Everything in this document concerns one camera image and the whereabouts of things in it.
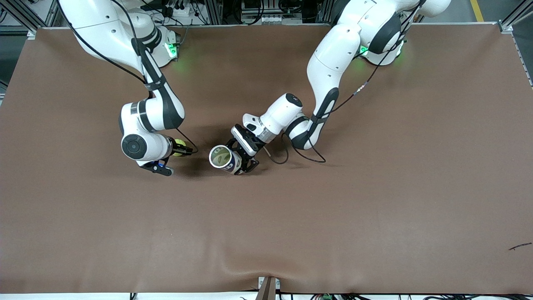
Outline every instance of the black cable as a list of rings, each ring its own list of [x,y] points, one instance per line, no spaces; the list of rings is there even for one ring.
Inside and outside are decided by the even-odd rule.
[[[454,295],[440,295],[439,296],[428,296],[424,300],[472,300],[474,298],[480,297],[479,294],[454,294]]]
[[[343,105],[345,105],[348,101],[350,101],[350,99],[353,98],[353,96],[355,96],[359,91],[362,90],[362,88],[364,88],[368,82],[372,79],[372,77],[374,77],[374,74],[376,74],[376,71],[377,69],[380,67],[381,63],[383,62],[383,60],[385,60],[385,58],[387,57],[387,55],[389,55],[390,52],[387,52],[387,54],[385,54],[385,56],[381,59],[381,61],[379,61],[379,63],[377,64],[377,66],[374,68],[374,71],[372,72],[372,74],[369,76],[368,79],[366,79],[365,83],[357,89],[357,91],[355,91],[353,94],[351,94],[348,99],[344,100],[344,102],[342,102],[341,104],[339,104],[337,107],[335,107],[334,109],[332,109],[329,113],[323,113],[321,115],[318,115],[317,118],[322,118],[323,116],[325,115],[329,115],[331,113],[334,113],[336,112],[339,108],[341,108]]]
[[[282,7],[282,3],[283,2],[287,2],[287,8],[283,8]],[[302,7],[303,7],[303,1],[300,2],[300,6],[298,6],[295,10],[291,11],[290,8],[289,8],[289,5],[288,5],[288,0],[279,0],[278,1],[278,8],[283,11],[284,13],[297,13],[297,12],[300,12],[302,11]]]
[[[130,27],[132,28],[132,32],[133,32],[133,38],[135,39],[135,48],[137,48],[137,53],[141,53],[141,50],[139,49],[139,40],[137,40],[137,33],[135,32],[135,27],[133,27],[133,22],[132,22],[132,19],[130,18],[130,15],[128,14],[128,11],[120,4],[117,2],[117,0],[111,0],[113,3],[115,3],[116,5],[118,5],[118,7],[120,7],[120,9],[126,14],[126,17],[128,18],[128,23],[130,23]]]
[[[110,60],[109,58],[107,58],[106,56],[104,56],[102,53],[98,52],[95,48],[93,48],[93,46],[89,45],[88,42],[86,42],[80,35],[79,33],[74,29],[74,27],[72,26],[72,23],[69,22],[69,20],[67,19],[67,16],[65,15],[65,12],[63,11],[63,8],[61,7],[61,5],[59,4],[58,2],[58,7],[59,7],[59,10],[61,11],[61,13],[63,14],[64,18],[65,18],[65,21],[67,22],[67,25],[68,27],[72,30],[72,32],[74,33],[74,35],[76,35],[76,37],[82,42],[84,43],[89,49],[91,49],[94,53],[96,53],[96,55],[98,55],[99,57],[101,57],[103,60],[111,63],[112,65],[114,65],[115,67],[123,70],[124,72],[132,75],[133,77],[137,78],[140,82],[142,82],[143,84],[146,84],[146,81],[144,79],[142,79],[141,77],[139,77],[137,74],[131,72],[130,70],[124,68],[123,66],[117,64],[116,62]]]
[[[198,5],[198,2],[196,0],[193,0],[196,4],[196,9],[198,10],[198,18],[200,19],[200,21],[204,24],[204,25],[209,25],[209,23],[207,22],[207,20],[204,18],[204,15],[201,13],[201,9],[200,9],[200,6]]]
[[[289,160],[289,148],[287,147],[287,144],[285,144],[285,141],[283,140],[283,135],[281,135],[281,142],[283,143],[283,146],[285,146],[285,153],[286,153],[285,160],[282,162],[278,162],[274,160],[274,158],[272,158],[272,155],[270,155],[270,152],[268,151],[268,149],[266,147],[263,148],[265,149],[265,152],[267,153],[268,158],[270,158],[270,160],[275,164],[284,164]]]
[[[258,1],[259,1],[259,6],[257,8],[257,17],[255,18],[255,20],[252,23],[250,23],[248,25],[253,25],[253,24],[257,23],[263,17],[263,13],[265,11],[265,5],[263,3],[263,0],[258,0]]]
[[[153,6],[151,6],[150,4],[148,4],[148,3],[147,3],[146,1],[144,1],[144,0],[141,0],[141,1],[142,1],[142,3],[146,4],[149,8],[151,8],[151,9],[153,9],[153,10],[155,10],[155,11],[161,13],[163,16],[165,16],[165,15],[163,14],[162,11],[158,11],[157,9],[155,9]],[[173,20],[174,22],[180,24],[181,26],[183,26],[183,23],[182,23],[182,22],[179,22],[178,20],[176,20],[176,19],[174,19],[174,18],[172,18],[172,17],[168,17],[168,18],[171,19],[171,20]]]
[[[239,24],[242,24],[243,21],[241,20],[241,18],[237,17],[237,3],[239,2],[240,0],[235,0],[233,1],[233,6],[231,8],[231,12],[233,13],[233,17],[235,18],[235,20],[237,21],[237,23]]]
[[[295,151],[296,153],[298,153],[299,156],[305,158],[306,160],[310,160],[310,161],[312,161],[312,162],[318,162],[318,163],[325,163],[325,162],[326,162],[326,159],[322,156],[322,154],[320,154],[320,152],[318,152],[318,150],[314,147],[313,143],[311,142],[311,138],[309,137],[309,132],[306,131],[305,133],[306,133],[306,135],[307,135],[307,140],[309,141],[309,144],[311,145],[311,148],[313,148],[314,152],[315,152],[315,153],[316,153],[316,154],[322,159],[321,161],[314,160],[314,159],[311,159],[311,158],[309,158],[309,157],[303,155],[302,153],[300,153],[300,151],[298,151],[298,149],[296,149],[296,147],[294,147],[294,145],[293,145],[292,142],[290,143],[290,145],[293,147],[294,151]]]
[[[5,18],[7,18],[7,11],[5,11],[4,9],[2,9],[2,10],[0,11],[0,18],[2,18],[2,19],[0,20],[0,23],[2,23],[2,22],[5,20]]]
[[[352,58],[352,60],[356,59],[357,57],[359,57],[359,56],[361,56],[361,55],[363,55],[363,54],[365,54],[365,53],[367,53],[367,52],[368,52],[368,48],[367,48],[366,50],[364,50],[363,52],[361,52],[361,53],[357,54],[356,56],[354,56],[354,57]]]
[[[193,152],[191,152],[191,154],[194,154],[194,153],[198,153],[199,149],[198,149],[198,146],[195,145],[195,143],[192,142],[191,139],[189,139],[186,135],[183,134],[183,132],[181,132],[181,130],[179,130],[178,128],[176,128],[176,130],[189,142],[191,143],[191,145],[196,148],[196,150],[194,150]]]

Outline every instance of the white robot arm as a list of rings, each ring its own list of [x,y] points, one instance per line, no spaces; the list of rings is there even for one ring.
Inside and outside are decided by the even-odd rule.
[[[333,27],[314,51],[307,67],[316,101],[313,115],[305,116],[301,102],[285,94],[261,117],[245,114],[245,127],[236,124],[231,129],[233,138],[225,146],[212,149],[211,164],[236,175],[253,170],[259,163],[254,158],[257,151],[281,131],[273,131],[267,125],[272,116],[295,148],[313,147],[338,99],[341,77],[354,56],[362,54],[360,48],[368,49],[364,57],[372,64],[390,64],[400,54],[403,38],[415,14],[433,17],[449,3],[450,0],[337,0],[332,9]]]
[[[172,169],[166,166],[168,157],[173,153],[190,155],[192,149],[156,132],[177,129],[185,111],[150,49],[132,35],[131,29],[126,29],[117,13],[120,6],[112,1],[60,0],[59,3],[86,52],[131,66],[144,76],[150,97],[124,105],[119,115],[122,151],[140,167],[170,176]]]

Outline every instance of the table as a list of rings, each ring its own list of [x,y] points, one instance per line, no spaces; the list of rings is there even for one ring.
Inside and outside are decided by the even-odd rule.
[[[295,293],[533,292],[533,246],[508,250],[533,241],[533,91],[496,25],[413,26],[332,114],[326,164],[290,150],[246,176],[209,165],[281,94],[309,115],[327,31],[191,28],[163,72],[200,153],[163,177],[120,150],[118,113],[144,87],[70,31],[39,30],[0,107],[0,292],[248,290],[264,275]],[[372,70],[354,61],[340,99]]]

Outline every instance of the tennis ball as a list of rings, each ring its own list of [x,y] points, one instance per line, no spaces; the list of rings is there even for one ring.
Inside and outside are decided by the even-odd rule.
[[[182,146],[186,146],[185,142],[181,139],[174,139],[174,141],[176,142],[176,144],[178,145],[182,145]],[[172,154],[174,156],[181,156],[182,154],[181,153],[174,153]]]

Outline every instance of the cup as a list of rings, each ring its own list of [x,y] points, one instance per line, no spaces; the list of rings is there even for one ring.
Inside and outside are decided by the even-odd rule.
[[[230,148],[218,145],[209,152],[209,162],[217,169],[235,174],[240,169],[242,158]]]

